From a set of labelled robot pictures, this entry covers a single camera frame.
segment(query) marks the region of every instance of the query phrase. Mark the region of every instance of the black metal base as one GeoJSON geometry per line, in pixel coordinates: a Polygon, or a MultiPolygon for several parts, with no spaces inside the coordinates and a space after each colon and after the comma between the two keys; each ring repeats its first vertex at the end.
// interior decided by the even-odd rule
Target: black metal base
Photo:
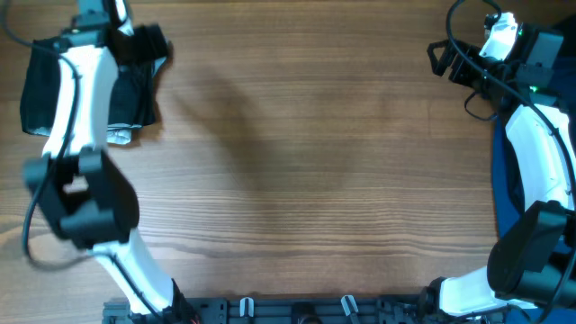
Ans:
{"type": "MultiPolygon", "coordinates": [[[[322,324],[439,324],[440,321],[417,319],[417,295],[383,296],[377,299],[357,299],[357,320],[347,316],[340,299],[255,300],[254,317],[240,317],[240,301],[223,298],[187,301],[202,318],[202,324],[293,324],[293,305],[307,302],[313,306],[322,324]]],[[[127,302],[104,305],[103,324],[131,324],[127,302]]]]}

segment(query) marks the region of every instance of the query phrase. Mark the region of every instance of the robotic arm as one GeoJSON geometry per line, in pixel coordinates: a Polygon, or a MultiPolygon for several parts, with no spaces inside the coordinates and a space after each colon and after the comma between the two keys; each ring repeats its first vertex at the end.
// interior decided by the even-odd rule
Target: robotic arm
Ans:
{"type": "MultiPolygon", "coordinates": [[[[209,307],[213,301],[185,299],[146,248],[137,229],[140,214],[134,189],[106,153],[110,97],[118,66],[166,56],[164,36],[157,26],[132,28],[130,10],[122,0],[78,0],[78,4],[80,15],[62,32],[58,43],[62,81],[52,133],[42,158],[26,163],[24,179],[35,195],[41,190],[38,204],[54,234],[86,249],[128,297],[127,309],[114,305],[108,313],[104,310],[104,322],[200,324],[200,315],[207,321],[234,324],[249,324],[259,317],[263,317],[261,323],[271,324],[474,322],[483,313],[507,305],[528,309],[547,304],[570,268],[567,257],[554,252],[554,247],[563,240],[574,248],[574,205],[571,183],[566,180],[567,164],[572,165],[574,153],[561,100],[545,91],[563,37],[529,24],[518,25],[512,13],[504,13],[499,19],[487,18],[490,37],[482,49],[462,41],[457,45],[498,78],[514,81],[516,89],[557,128],[570,148],[570,160],[563,158],[557,139],[551,136],[556,130],[548,129],[530,107],[488,82],[457,53],[453,43],[430,44],[434,73],[442,76],[451,66],[451,81],[490,99],[506,124],[517,157],[526,213],[494,247],[487,267],[458,278],[438,278],[420,296],[359,301],[345,296],[305,303],[217,300],[214,311],[209,307]],[[434,56],[435,48],[445,48],[440,59],[434,56]],[[76,73],[81,76],[79,81],[74,78],[76,73]],[[69,131],[73,136],[66,141],[69,131]],[[84,177],[88,187],[70,193],[64,186],[75,177],[84,177]],[[118,315],[118,309],[126,311],[127,317],[118,315]]],[[[576,308],[572,278],[561,289],[557,305],[576,308]]]]}

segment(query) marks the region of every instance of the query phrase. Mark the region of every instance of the garment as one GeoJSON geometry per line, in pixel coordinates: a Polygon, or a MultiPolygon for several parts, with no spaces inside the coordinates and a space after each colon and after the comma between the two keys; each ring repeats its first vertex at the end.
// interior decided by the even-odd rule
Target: garment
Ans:
{"type": "MultiPolygon", "coordinates": [[[[53,47],[57,38],[35,40],[34,44],[53,47]]],[[[154,114],[154,75],[166,62],[161,58],[150,64],[120,66],[112,89],[108,118],[108,142],[127,144],[132,130],[156,122],[154,114]]],[[[60,87],[58,59],[33,49],[20,102],[22,131],[49,136],[60,87]]]]}

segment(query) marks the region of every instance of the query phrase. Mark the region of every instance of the wooden table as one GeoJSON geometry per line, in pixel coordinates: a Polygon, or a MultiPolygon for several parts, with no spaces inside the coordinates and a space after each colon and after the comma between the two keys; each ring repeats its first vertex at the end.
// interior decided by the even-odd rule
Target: wooden table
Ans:
{"type": "MultiPolygon", "coordinates": [[[[28,40],[76,12],[15,2],[10,24],[28,40]]],[[[138,192],[152,254],[187,296],[415,293],[485,265],[497,237],[493,126],[464,112],[470,89],[434,76],[426,54],[446,38],[451,3],[132,1],[175,59],[157,91],[161,122],[110,153],[138,192]]],[[[531,23],[576,11],[502,7],[531,23]]],[[[482,44],[486,13],[469,1],[456,36],[482,44]]],[[[0,322],[99,322],[122,292],[98,264],[45,274],[23,259],[21,169],[46,139],[21,132],[30,52],[0,44],[0,322]]],[[[39,212],[31,233],[39,257],[74,250],[39,212]]]]}

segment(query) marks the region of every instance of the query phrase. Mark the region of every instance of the wood grain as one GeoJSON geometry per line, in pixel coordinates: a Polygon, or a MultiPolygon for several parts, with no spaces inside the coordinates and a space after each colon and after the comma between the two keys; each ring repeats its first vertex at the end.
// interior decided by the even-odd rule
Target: wood grain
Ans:
{"type": "MultiPolygon", "coordinates": [[[[10,24],[25,39],[55,35],[76,10],[16,4],[10,24]]],[[[433,76],[426,55],[446,37],[450,4],[132,1],[175,59],[159,80],[161,122],[110,152],[138,192],[144,239],[186,295],[414,293],[485,265],[492,129],[465,114],[469,91],[433,76]]],[[[576,10],[502,7],[533,23],[576,10]]],[[[489,11],[459,9],[457,37],[481,43],[489,11]]],[[[44,274],[23,260],[21,168],[45,139],[20,128],[30,52],[4,35],[0,45],[0,322],[97,323],[122,292],[96,263],[44,274]]],[[[34,253],[70,257],[37,216],[34,253]]]]}

